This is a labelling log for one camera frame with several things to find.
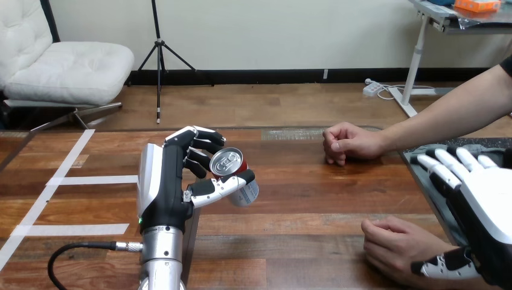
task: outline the tripod stand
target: tripod stand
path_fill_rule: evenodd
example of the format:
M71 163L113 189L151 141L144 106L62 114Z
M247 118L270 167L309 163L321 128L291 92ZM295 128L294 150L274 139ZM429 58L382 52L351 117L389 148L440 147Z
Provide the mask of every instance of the tripod stand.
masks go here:
M158 61L157 61L157 67L158 67L158 88L156 93L156 123L160 124L160 93L162 91L162 85L161 85L161 74L162 72L165 74L167 71L165 70L165 63L164 63L164 51L163 48L166 48L169 50L174 56L176 56L179 60L181 60L184 64L186 64L194 73L200 75L203 79L206 79L206 81L211 85L214 86L215 84L209 77L205 77L200 71L195 69L193 66L191 66L186 60L184 60L181 56L179 56L177 53L175 53L167 44L165 44L165 41L163 41L160 38L160 25L158 24L158 15L156 13L156 3L155 0L151 0L151 5L153 6L153 19L155 20L155 30L156 30L156 41L155 45L151 49L151 51L148 53L146 59L144 59L142 65L139 67L138 71L140 72L146 62L149 60L153 52L155 52L156 49L158 49Z

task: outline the forearm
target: forearm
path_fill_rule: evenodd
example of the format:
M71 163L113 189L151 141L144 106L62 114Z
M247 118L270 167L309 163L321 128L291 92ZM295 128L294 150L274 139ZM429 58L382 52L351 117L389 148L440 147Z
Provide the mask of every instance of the forearm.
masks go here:
M510 112L512 77L495 66L381 134L386 150L407 149L469 134Z

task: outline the robotic hand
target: robotic hand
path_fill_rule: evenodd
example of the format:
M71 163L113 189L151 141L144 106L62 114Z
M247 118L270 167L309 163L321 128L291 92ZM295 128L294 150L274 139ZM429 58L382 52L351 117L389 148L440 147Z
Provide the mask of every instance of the robotic hand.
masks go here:
M139 290L184 289L180 276L185 221L194 208L218 201L254 180L254 173L247 169L182 191L183 168L199 178L210 170L210 158L197 149L215 154L225 141L213 130L188 126L167 137L163 146L148 144L142 152L137 199L143 244Z
M512 170L484 155L477 160L462 147L429 150L411 162L428 170L469 242L412 263L412 272L452 280L483 276L491 285L512 289Z

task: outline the soda can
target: soda can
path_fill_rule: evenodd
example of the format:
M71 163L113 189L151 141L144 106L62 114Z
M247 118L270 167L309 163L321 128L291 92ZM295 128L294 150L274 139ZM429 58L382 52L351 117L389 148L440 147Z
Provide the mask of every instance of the soda can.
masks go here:
M224 148L218 151L210 161L210 170L215 179L228 175L235 175L249 169L243 154L236 148ZM237 207L246 207L256 200L260 188L256 180L231 193L228 198Z

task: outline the human hand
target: human hand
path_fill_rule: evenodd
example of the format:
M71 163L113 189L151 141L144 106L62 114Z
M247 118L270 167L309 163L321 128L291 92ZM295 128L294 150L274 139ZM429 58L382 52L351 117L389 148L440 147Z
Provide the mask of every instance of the human hand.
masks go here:
M373 159L385 151L385 139L379 132L370 132L350 123L339 123L324 131L325 160L345 165L347 156Z
M411 263L428 260L455 249L430 232L410 222L387 217L361 223L365 234L366 258L389 278L420 289L453 289L453 281L420 277L411 272Z

